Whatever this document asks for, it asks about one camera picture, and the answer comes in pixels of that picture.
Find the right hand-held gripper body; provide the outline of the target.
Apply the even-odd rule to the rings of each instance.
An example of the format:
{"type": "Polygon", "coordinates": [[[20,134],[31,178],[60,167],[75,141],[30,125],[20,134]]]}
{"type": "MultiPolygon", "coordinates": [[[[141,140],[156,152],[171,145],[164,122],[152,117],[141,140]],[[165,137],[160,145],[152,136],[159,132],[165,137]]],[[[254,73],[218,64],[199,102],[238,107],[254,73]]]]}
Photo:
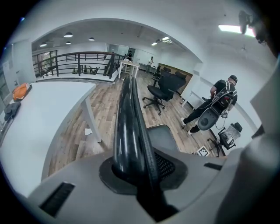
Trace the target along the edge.
{"type": "Polygon", "coordinates": [[[199,148],[196,152],[192,153],[193,155],[198,155],[202,157],[208,157],[210,155],[210,152],[207,150],[205,146],[202,146],[199,148]]]}

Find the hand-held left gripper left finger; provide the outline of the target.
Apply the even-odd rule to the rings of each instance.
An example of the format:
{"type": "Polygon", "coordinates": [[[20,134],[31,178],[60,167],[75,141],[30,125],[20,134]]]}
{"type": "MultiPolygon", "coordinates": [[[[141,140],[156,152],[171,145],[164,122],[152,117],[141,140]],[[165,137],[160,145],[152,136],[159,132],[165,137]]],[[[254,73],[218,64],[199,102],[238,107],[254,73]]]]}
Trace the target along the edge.
{"type": "Polygon", "coordinates": [[[153,224],[138,203],[136,186],[112,172],[112,152],[69,163],[44,179],[28,199],[42,209],[60,204],[51,217],[62,224],[153,224]]]}

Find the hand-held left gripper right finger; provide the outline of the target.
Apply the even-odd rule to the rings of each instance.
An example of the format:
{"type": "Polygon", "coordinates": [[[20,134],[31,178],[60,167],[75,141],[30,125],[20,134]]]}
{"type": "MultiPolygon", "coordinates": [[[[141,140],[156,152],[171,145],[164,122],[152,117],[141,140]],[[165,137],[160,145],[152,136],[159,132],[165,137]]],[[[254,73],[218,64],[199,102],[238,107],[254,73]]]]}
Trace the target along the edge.
{"type": "Polygon", "coordinates": [[[243,149],[232,151],[226,159],[202,157],[161,148],[161,156],[175,163],[175,171],[164,182],[174,185],[164,191],[167,202],[180,214],[234,214],[239,211],[239,185],[236,175],[243,149]]]}

